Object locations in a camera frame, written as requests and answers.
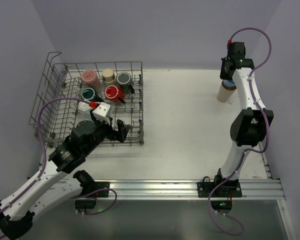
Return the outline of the dark green mug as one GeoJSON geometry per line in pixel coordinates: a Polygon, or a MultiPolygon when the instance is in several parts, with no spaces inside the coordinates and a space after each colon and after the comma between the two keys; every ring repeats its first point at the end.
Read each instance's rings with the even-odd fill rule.
{"type": "Polygon", "coordinates": [[[86,101],[101,102],[102,99],[92,87],[85,87],[80,93],[80,97],[86,101]]]}

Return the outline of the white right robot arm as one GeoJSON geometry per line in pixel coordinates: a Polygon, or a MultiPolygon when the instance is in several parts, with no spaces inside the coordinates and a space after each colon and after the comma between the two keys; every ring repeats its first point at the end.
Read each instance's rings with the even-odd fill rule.
{"type": "Polygon", "coordinates": [[[233,81],[239,96],[241,111],[230,127],[232,145],[227,159],[214,177],[214,194],[241,196],[240,171],[250,152],[269,140],[272,110],[263,104],[255,80],[253,60],[246,58],[243,42],[227,43],[227,55],[222,58],[220,78],[233,81]]]}

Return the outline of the tall beige cup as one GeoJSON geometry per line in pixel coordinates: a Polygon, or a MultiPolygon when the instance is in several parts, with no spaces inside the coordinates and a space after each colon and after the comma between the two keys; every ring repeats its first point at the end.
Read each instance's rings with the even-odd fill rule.
{"type": "Polygon", "coordinates": [[[217,94],[217,100],[221,103],[225,103],[229,100],[229,98],[232,96],[232,94],[235,92],[235,90],[227,90],[223,87],[223,84],[220,84],[218,94],[217,94]]]}

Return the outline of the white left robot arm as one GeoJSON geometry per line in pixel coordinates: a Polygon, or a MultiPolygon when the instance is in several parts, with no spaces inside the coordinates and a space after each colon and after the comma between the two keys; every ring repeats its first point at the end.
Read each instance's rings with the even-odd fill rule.
{"type": "Polygon", "coordinates": [[[20,189],[0,200],[0,229],[5,237],[17,240],[36,219],[63,201],[86,197],[95,190],[94,179],[75,169],[105,139],[123,143],[131,125],[117,120],[118,129],[100,120],[83,120],[72,129],[48,161],[20,189]]]}

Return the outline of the red mug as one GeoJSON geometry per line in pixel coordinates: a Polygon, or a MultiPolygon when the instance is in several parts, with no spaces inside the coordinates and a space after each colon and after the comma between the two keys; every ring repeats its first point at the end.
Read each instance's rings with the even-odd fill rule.
{"type": "Polygon", "coordinates": [[[125,104],[125,93],[117,85],[111,84],[108,85],[104,90],[104,95],[106,99],[115,103],[115,104],[125,104]]]}

